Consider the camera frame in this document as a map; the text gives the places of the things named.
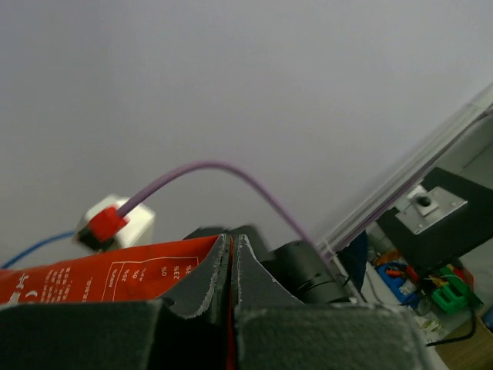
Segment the blue checkered paper bag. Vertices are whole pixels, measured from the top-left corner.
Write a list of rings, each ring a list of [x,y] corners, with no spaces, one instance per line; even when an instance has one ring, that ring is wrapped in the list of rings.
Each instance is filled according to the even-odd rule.
[[[26,249],[24,249],[20,253],[16,254],[14,257],[9,259],[8,261],[2,263],[1,269],[7,269],[9,267],[12,267],[14,264],[16,264],[17,262],[22,260],[24,257],[27,257],[28,255],[32,254],[33,252],[37,251],[39,248],[41,248],[45,245],[52,244],[52,243],[55,243],[57,241],[61,241],[61,240],[67,239],[67,238],[71,238],[74,235],[75,235],[75,231],[71,230],[71,231],[66,231],[66,232],[63,232],[60,234],[53,235],[51,237],[47,237],[43,240],[40,240],[37,243],[33,244],[32,246],[27,247]]]

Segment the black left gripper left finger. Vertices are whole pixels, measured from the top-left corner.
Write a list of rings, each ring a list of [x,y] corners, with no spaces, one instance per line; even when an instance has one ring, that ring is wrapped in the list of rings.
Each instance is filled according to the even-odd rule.
[[[230,252],[205,260],[153,300],[17,304],[1,310],[3,369],[227,369]]]

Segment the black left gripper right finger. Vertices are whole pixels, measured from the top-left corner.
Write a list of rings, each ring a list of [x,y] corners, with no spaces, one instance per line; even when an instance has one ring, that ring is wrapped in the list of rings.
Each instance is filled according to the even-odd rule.
[[[433,369],[413,315],[383,304],[304,304],[235,238],[233,327],[238,369]]]

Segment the orange cream cassava chips bag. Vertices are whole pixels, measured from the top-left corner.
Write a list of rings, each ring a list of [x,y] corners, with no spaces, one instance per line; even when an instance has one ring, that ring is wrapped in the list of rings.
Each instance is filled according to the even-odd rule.
[[[97,304],[153,300],[201,264],[219,235],[97,254],[52,265],[3,270],[1,310],[17,304]],[[229,328],[227,369],[236,367]]]

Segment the aluminium table frame rail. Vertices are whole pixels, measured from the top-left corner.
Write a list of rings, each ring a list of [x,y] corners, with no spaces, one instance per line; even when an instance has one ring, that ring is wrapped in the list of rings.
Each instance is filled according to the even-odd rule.
[[[374,222],[424,177],[467,131],[491,114],[492,84],[488,84],[432,132],[392,177],[385,180],[335,231],[317,245],[322,259],[331,261],[338,251],[344,249],[368,224]]]

